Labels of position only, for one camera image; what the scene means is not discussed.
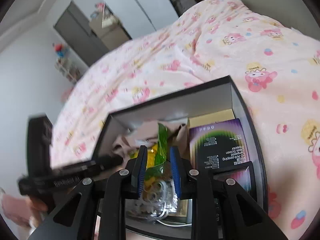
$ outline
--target pink cartoon character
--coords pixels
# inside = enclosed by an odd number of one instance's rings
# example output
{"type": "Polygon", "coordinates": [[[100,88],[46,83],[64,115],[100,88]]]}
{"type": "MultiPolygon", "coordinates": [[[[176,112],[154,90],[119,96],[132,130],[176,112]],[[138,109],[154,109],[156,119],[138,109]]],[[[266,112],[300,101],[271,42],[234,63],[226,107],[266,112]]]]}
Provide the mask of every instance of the pink cartoon character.
{"type": "Polygon", "coordinates": [[[184,85],[184,87],[186,87],[186,88],[190,88],[190,87],[196,86],[197,84],[196,84],[196,83],[193,83],[193,82],[185,82],[183,85],[184,85]]]}
{"type": "Polygon", "coordinates": [[[100,69],[102,70],[102,73],[107,73],[109,71],[109,65],[105,65],[104,62],[101,62],[100,69]]]}
{"type": "Polygon", "coordinates": [[[312,153],[312,160],[317,166],[317,178],[320,179],[320,132],[315,132],[316,138],[311,141],[312,145],[308,151],[312,153]]]}
{"type": "Polygon", "coordinates": [[[177,71],[178,67],[180,67],[180,61],[175,59],[174,61],[172,61],[172,63],[163,65],[162,69],[169,70],[169,71],[177,71]]]}
{"type": "Polygon", "coordinates": [[[320,50],[317,50],[313,58],[309,59],[311,65],[320,65],[320,50]]]}
{"type": "Polygon", "coordinates": [[[134,69],[129,75],[128,78],[132,79],[135,78],[137,76],[137,74],[141,73],[141,70],[139,69],[134,69]]]}
{"type": "Polygon", "coordinates": [[[215,26],[213,26],[213,27],[211,28],[211,30],[209,31],[209,33],[210,33],[210,34],[215,34],[216,31],[218,30],[219,26],[220,26],[219,23],[216,24],[215,26]]]}
{"type": "Polygon", "coordinates": [[[199,27],[196,27],[194,29],[192,29],[190,32],[189,32],[189,35],[192,36],[193,34],[195,34],[196,32],[198,32],[200,30],[199,27]]]}
{"type": "Polygon", "coordinates": [[[231,22],[235,17],[236,17],[236,16],[229,16],[229,17],[227,18],[227,22],[231,22]]]}
{"type": "Polygon", "coordinates": [[[138,50],[139,50],[139,51],[144,50],[148,45],[149,45],[149,42],[146,41],[145,43],[143,43],[143,44],[138,48],[138,50]]]}
{"type": "Polygon", "coordinates": [[[215,20],[216,20],[216,17],[214,15],[211,15],[210,18],[208,18],[205,23],[213,23],[215,20]]]}
{"type": "Polygon", "coordinates": [[[110,93],[106,95],[105,97],[106,102],[110,103],[117,94],[118,94],[118,89],[113,89],[110,93]]]}
{"type": "Polygon", "coordinates": [[[202,66],[203,64],[198,60],[199,55],[194,55],[190,57],[190,60],[193,64],[196,64],[198,66],[202,66]]]}
{"type": "Polygon", "coordinates": [[[73,131],[71,131],[69,134],[68,134],[68,137],[66,139],[66,141],[64,142],[64,145],[67,146],[69,145],[69,142],[71,140],[71,138],[73,137],[73,131]]]}
{"type": "Polygon", "coordinates": [[[231,45],[238,41],[246,41],[246,39],[240,33],[230,33],[228,36],[225,36],[222,41],[224,45],[231,45]]]}
{"type": "Polygon", "coordinates": [[[80,157],[87,150],[85,143],[79,144],[74,148],[75,155],[80,157]]]}
{"type": "Polygon", "coordinates": [[[261,70],[251,70],[246,72],[245,80],[248,82],[248,87],[252,92],[259,92],[262,88],[266,89],[267,84],[271,83],[272,80],[278,75],[277,72],[268,72],[265,68],[261,70]]]}
{"type": "Polygon", "coordinates": [[[132,90],[132,98],[134,103],[142,103],[147,100],[150,95],[149,88],[138,88],[135,87],[132,90]]]}
{"type": "Polygon", "coordinates": [[[243,19],[242,22],[247,23],[247,22],[258,21],[258,20],[259,20],[259,18],[257,18],[257,17],[248,17],[246,19],[243,19]]]}
{"type": "Polygon", "coordinates": [[[177,23],[177,27],[183,26],[185,23],[185,20],[183,20],[182,22],[177,23]]]}
{"type": "Polygon", "coordinates": [[[129,66],[130,66],[130,63],[129,63],[129,62],[123,63],[123,64],[121,65],[121,67],[122,67],[123,69],[127,69],[129,66]]]}
{"type": "Polygon", "coordinates": [[[125,52],[128,52],[129,50],[131,50],[133,48],[133,46],[129,46],[126,50],[125,50],[125,52]]]}
{"type": "Polygon", "coordinates": [[[101,85],[97,85],[97,87],[94,89],[94,92],[98,94],[101,88],[102,88],[101,85]]]}
{"type": "Polygon", "coordinates": [[[235,10],[239,7],[235,2],[227,2],[227,4],[230,6],[231,10],[235,10]]]}
{"type": "Polygon", "coordinates": [[[281,205],[276,200],[277,194],[275,192],[271,192],[270,187],[268,185],[268,215],[271,219],[276,219],[281,212],[281,205]]]}
{"type": "Polygon", "coordinates": [[[191,20],[193,20],[194,22],[196,22],[201,16],[201,13],[199,12],[195,12],[192,17],[191,17],[191,20]]]}
{"type": "Polygon", "coordinates": [[[279,28],[275,28],[272,30],[264,30],[260,33],[260,35],[267,35],[269,37],[272,37],[274,40],[283,40],[283,34],[279,28]]]}
{"type": "Polygon", "coordinates": [[[211,5],[215,5],[215,4],[219,4],[220,3],[220,0],[210,0],[209,1],[209,4],[211,4],[211,5]]]}
{"type": "Polygon", "coordinates": [[[89,114],[92,114],[94,112],[94,108],[89,106],[89,107],[84,107],[82,109],[82,113],[85,115],[85,116],[88,116],[89,114]]]}
{"type": "Polygon", "coordinates": [[[181,33],[184,33],[186,30],[186,28],[183,28],[182,30],[178,31],[176,35],[180,35],[181,33]]]}
{"type": "Polygon", "coordinates": [[[169,50],[172,49],[176,44],[174,42],[169,43],[169,45],[167,47],[165,47],[164,50],[169,50]]]}
{"type": "Polygon", "coordinates": [[[158,40],[165,40],[167,37],[169,37],[169,33],[164,32],[159,35],[158,40]]]}

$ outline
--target tempered glass screen protector box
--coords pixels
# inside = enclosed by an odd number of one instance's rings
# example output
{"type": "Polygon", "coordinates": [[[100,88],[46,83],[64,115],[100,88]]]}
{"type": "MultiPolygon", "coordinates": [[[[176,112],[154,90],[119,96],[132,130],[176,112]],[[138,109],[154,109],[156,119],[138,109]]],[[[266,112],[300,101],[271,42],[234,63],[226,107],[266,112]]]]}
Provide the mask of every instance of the tempered glass screen protector box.
{"type": "Polygon", "coordinates": [[[198,170],[227,168],[249,160],[239,119],[190,128],[190,154],[198,170]]]}

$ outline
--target pink bedsheet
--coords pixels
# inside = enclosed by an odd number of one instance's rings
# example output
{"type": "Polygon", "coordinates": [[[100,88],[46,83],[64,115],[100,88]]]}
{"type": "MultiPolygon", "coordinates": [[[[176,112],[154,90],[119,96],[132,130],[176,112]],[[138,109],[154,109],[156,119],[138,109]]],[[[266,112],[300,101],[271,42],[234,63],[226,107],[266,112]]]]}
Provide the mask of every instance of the pink bedsheet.
{"type": "Polygon", "coordinates": [[[241,1],[205,0],[90,68],[55,124],[51,165],[90,159],[109,112],[231,75],[261,143],[269,215],[299,239],[320,207],[319,57],[319,41],[241,1]]]}

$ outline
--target white wall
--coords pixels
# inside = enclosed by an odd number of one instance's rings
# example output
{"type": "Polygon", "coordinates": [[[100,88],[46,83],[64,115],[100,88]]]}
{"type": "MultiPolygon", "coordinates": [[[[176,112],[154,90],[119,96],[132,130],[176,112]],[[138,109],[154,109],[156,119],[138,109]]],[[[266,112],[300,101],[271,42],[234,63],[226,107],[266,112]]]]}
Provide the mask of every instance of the white wall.
{"type": "Polygon", "coordinates": [[[155,31],[135,0],[104,0],[134,39],[155,31]]]}
{"type": "Polygon", "coordinates": [[[0,35],[12,25],[36,13],[43,0],[15,0],[0,22],[0,35]]]}
{"type": "MultiPolygon", "coordinates": [[[[17,38],[0,53],[0,187],[20,196],[17,179],[27,173],[28,117],[46,113],[55,123],[62,93],[72,84],[55,68],[52,42],[59,38],[45,22],[17,38]]],[[[19,227],[7,220],[19,237],[19,227]]]]}
{"type": "Polygon", "coordinates": [[[288,28],[320,39],[320,28],[302,0],[242,0],[250,10],[278,20],[288,28]]]}
{"type": "Polygon", "coordinates": [[[137,0],[150,18],[156,30],[166,27],[178,20],[170,0],[137,0]]]}
{"type": "MultiPolygon", "coordinates": [[[[94,5],[103,0],[73,0],[83,14],[90,20],[90,14],[92,14],[96,8],[94,5]]],[[[48,12],[46,21],[50,27],[54,26],[66,8],[69,6],[71,0],[56,0],[52,8],[48,12]]]]}

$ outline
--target green plastic bag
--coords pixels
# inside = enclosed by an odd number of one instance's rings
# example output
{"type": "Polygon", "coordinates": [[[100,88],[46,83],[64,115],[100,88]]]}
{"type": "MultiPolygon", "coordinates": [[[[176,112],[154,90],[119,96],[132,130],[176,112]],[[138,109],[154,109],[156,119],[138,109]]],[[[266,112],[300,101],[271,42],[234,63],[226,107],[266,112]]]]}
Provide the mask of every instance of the green plastic bag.
{"type": "Polygon", "coordinates": [[[159,177],[163,174],[163,164],[167,160],[167,138],[167,128],[163,124],[158,123],[158,151],[155,156],[155,166],[146,170],[145,180],[151,177],[159,177]]]}

